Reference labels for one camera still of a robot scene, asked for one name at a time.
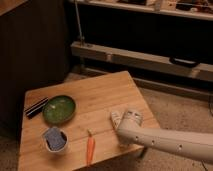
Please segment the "black cable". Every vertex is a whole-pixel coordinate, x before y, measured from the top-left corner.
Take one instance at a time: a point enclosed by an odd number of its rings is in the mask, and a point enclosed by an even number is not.
[[[206,168],[205,164],[203,162],[201,162],[201,165],[203,166],[205,171],[208,171],[208,169]]]
[[[210,114],[213,116],[213,97],[212,97],[212,93],[209,94],[209,112]]]

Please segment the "green bowl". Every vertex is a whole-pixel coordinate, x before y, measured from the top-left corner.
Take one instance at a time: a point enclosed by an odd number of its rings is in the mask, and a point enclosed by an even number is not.
[[[58,125],[72,119],[74,116],[75,101],[66,95],[51,98],[43,107],[44,120],[52,125]]]

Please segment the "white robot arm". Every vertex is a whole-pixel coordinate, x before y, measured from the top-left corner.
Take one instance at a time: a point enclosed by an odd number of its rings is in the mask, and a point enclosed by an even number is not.
[[[142,115],[127,110],[123,117],[112,112],[111,119],[123,144],[138,144],[213,164],[213,134],[141,128]]]

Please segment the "orange carrot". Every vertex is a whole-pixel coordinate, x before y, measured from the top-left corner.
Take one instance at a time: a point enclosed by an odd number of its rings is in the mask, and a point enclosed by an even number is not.
[[[95,139],[92,137],[92,134],[89,130],[88,134],[89,134],[89,138],[87,141],[87,166],[89,167],[92,163],[92,158],[93,158],[93,153],[95,150]]]

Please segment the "floor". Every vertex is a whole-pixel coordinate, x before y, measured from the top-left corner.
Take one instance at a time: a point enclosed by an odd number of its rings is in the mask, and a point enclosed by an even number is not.
[[[86,76],[71,73],[65,81],[84,79]],[[165,129],[213,133],[213,117],[207,102],[180,97],[163,92],[139,88],[150,109]],[[19,144],[0,136],[0,171],[17,170]],[[202,164],[187,158],[148,149],[98,163],[84,170],[100,171],[165,171],[213,170],[213,165]]]

